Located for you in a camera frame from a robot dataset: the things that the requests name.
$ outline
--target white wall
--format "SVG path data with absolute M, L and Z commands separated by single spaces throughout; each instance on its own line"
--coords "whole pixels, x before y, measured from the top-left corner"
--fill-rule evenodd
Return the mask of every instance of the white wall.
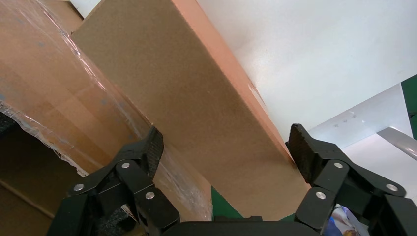
M 197 0 L 285 140 L 417 74 L 415 0 Z

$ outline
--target cardboard box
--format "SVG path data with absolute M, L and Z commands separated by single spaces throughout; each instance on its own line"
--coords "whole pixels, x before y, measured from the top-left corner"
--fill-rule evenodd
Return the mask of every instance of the cardboard box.
M 55 16 L 35 0 L 0 1 L 0 111 L 86 175 L 107 165 L 124 144 L 142 139 L 150 124 Z M 157 187 L 183 220 L 211 220 L 211 185 L 181 164 L 175 150 L 165 150 Z
M 195 0 L 103 0 L 71 37 L 243 216 L 294 213 L 307 186 Z
M 70 185 L 82 177 L 18 126 L 0 138 L 0 232 L 44 236 Z

